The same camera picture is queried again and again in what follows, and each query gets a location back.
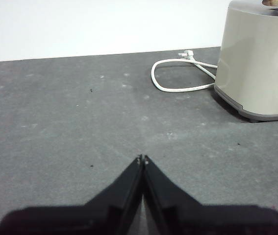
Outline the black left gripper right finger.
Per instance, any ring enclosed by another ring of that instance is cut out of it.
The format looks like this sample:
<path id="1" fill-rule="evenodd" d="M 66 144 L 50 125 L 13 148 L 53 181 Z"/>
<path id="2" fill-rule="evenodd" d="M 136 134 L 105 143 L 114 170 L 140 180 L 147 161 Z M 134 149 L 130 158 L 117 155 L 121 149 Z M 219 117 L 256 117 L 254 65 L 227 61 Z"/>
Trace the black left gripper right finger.
<path id="1" fill-rule="evenodd" d="M 278 235 L 278 211 L 258 205 L 205 205 L 144 156 L 144 197 L 162 235 Z"/>

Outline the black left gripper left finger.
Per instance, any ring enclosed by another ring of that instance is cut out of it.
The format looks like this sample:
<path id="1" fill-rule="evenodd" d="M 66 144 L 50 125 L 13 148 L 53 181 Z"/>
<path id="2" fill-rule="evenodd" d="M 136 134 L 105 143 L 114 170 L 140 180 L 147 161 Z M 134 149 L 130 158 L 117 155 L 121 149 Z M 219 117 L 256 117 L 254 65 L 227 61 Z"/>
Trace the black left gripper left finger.
<path id="1" fill-rule="evenodd" d="M 142 200 L 143 157 L 84 205 L 27 207 L 9 212 L 0 235 L 125 235 Z"/>

